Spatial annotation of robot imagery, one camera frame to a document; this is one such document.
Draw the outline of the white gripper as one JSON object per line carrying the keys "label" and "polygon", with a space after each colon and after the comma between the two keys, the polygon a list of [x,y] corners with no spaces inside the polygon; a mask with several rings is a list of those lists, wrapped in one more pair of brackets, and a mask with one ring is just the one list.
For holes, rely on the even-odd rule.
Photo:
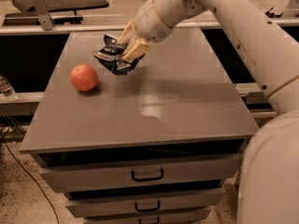
{"label": "white gripper", "polygon": [[154,0],[148,0],[137,11],[135,18],[127,23],[118,39],[119,44],[128,45],[121,59],[131,63],[148,51],[151,46],[150,41],[161,42],[171,33],[172,29],[161,19]]}

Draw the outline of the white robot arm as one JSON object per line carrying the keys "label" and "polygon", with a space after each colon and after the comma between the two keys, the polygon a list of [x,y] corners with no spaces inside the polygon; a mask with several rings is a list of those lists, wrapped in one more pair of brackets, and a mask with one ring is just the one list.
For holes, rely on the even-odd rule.
{"label": "white robot arm", "polygon": [[277,113],[245,150],[237,224],[299,224],[299,44],[291,35],[248,0],[149,0],[122,32],[122,58],[133,61],[206,10],[241,59],[241,78]]}

